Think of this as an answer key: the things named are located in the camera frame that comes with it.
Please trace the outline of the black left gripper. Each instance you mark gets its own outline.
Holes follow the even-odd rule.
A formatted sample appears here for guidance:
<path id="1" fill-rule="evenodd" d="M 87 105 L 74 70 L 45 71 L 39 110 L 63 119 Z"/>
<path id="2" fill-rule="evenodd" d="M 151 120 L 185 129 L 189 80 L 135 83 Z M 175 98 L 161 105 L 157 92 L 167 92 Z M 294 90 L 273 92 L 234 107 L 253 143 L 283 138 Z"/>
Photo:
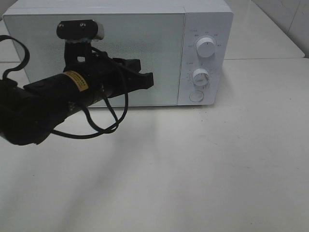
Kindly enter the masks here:
<path id="1" fill-rule="evenodd" d="M 78 57 L 79 64 L 63 70 L 61 94 L 63 102 L 91 106 L 103 100 L 149 89 L 154 85 L 153 73 L 139 73 L 139 59 L 110 58 L 106 52 L 92 52 L 93 60 L 85 62 Z"/>

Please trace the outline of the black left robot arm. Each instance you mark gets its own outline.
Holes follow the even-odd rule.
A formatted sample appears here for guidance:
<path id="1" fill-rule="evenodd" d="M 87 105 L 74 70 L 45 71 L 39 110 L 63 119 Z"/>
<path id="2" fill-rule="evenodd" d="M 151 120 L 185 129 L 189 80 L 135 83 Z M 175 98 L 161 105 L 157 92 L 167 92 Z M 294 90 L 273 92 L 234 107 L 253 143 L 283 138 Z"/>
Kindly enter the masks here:
<path id="1" fill-rule="evenodd" d="M 151 72 L 141 73 L 138 59 L 110 58 L 94 52 L 90 62 L 68 65 L 60 74 L 19 87 L 10 78 L 0 81 L 0 134 L 14 145 L 40 144 L 50 134 L 72 139 L 90 139 L 113 133 L 123 121 L 100 128 L 92 120 L 88 107 L 104 101 L 111 113 L 109 99 L 128 97 L 132 91 L 154 85 Z M 71 115 L 84 112 L 93 134 L 74 135 L 56 130 Z"/>

